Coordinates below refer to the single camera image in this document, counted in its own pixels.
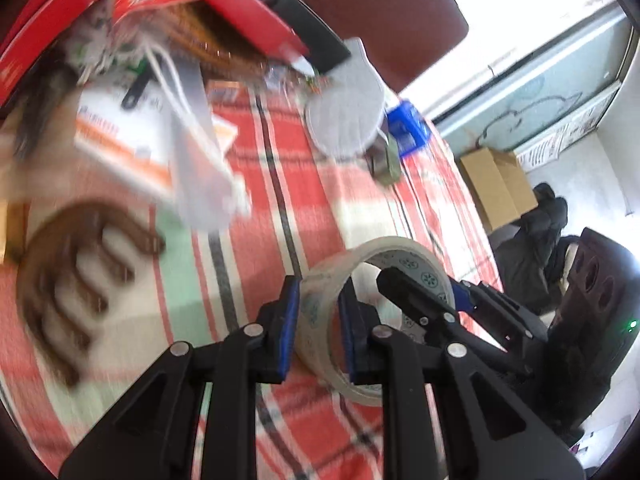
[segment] blue gripper pad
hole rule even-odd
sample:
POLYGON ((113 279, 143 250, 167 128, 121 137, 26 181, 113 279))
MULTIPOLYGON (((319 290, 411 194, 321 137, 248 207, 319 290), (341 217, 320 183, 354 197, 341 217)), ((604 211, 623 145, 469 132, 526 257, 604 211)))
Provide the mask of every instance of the blue gripper pad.
POLYGON ((471 294, 466 286, 450 278, 451 288, 453 290, 453 300, 456 302, 456 310, 458 312, 471 313, 474 310, 474 303, 471 300, 471 294))
POLYGON ((296 324, 298 322, 298 311, 300 305, 300 280, 287 276, 282 287, 280 301, 285 301, 286 306, 282 320, 282 331, 280 332, 280 343, 278 352, 278 373, 284 380, 293 356, 293 343, 296 338, 296 324))
POLYGON ((356 367, 355 341, 353 338, 353 330, 351 328, 351 319, 348 309, 352 308, 349 301, 345 300, 344 290, 338 296, 338 314, 340 315, 340 332, 342 333, 342 346, 344 347, 344 359, 349 372, 349 379, 355 382, 354 373, 356 367))

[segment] table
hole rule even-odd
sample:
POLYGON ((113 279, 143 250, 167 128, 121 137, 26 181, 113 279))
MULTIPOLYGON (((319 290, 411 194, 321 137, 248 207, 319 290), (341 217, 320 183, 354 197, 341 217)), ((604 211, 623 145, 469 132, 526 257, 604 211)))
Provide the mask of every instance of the table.
MULTIPOLYGON (((478 214, 438 134, 428 149, 404 161, 402 182, 383 189, 362 161, 337 163, 317 152, 295 106, 247 93, 216 112, 239 126, 228 160, 244 175, 254 208, 226 232, 191 232, 99 176, 79 175, 73 197, 33 203, 30 232, 63 202, 98 196, 128 205, 167 241, 160 260, 134 262, 132 286, 107 290, 111 309, 94 322, 99 335, 76 390, 52 378, 24 335, 15 272, 0 273, 0 396, 54 473, 171 342, 200 346, 224 338, 277 297, 285 274, 304 275, 344 248, 383 235, 410 237, 433 251, 451 276, 500 286, 478 214)), ((380 477, 380 408, 346 401, 298 359, 283 385, 260 387, 257 407, 261 480, 380 477)))

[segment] packing tape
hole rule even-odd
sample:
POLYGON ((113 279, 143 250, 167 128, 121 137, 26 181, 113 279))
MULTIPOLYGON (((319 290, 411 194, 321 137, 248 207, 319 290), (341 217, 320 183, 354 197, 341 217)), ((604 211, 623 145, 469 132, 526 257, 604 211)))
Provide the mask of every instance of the packing tape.
POLYGON ((387 301, 391 306, 391 314, 388 310, 382 312, 386 310, 381 306, 382 303, 375 304, 375 301, 370 300, 373 294, 381 298, 375 282, 379 271, 375 267, 381 270, 397 267, 455 307, 451 284, 440 262, 431 251, 408 238, 376 238, 356 248, 335 254, 309 271, 300 285, 296 352, 318 377, 327 381, 348 399, 366 406, 382 405, 380 385, 351 384, 348 375, 338 367, 330 345, 331 330, 335 330, 332 322, 337 312, 338 294, 349 277, 353 278, 358 299, 374 304, 383 322, 399 328, 416 341, 421 341, 424 334, 422 327, 403 316, 401 311, 387 300, 383 301, 387 301))

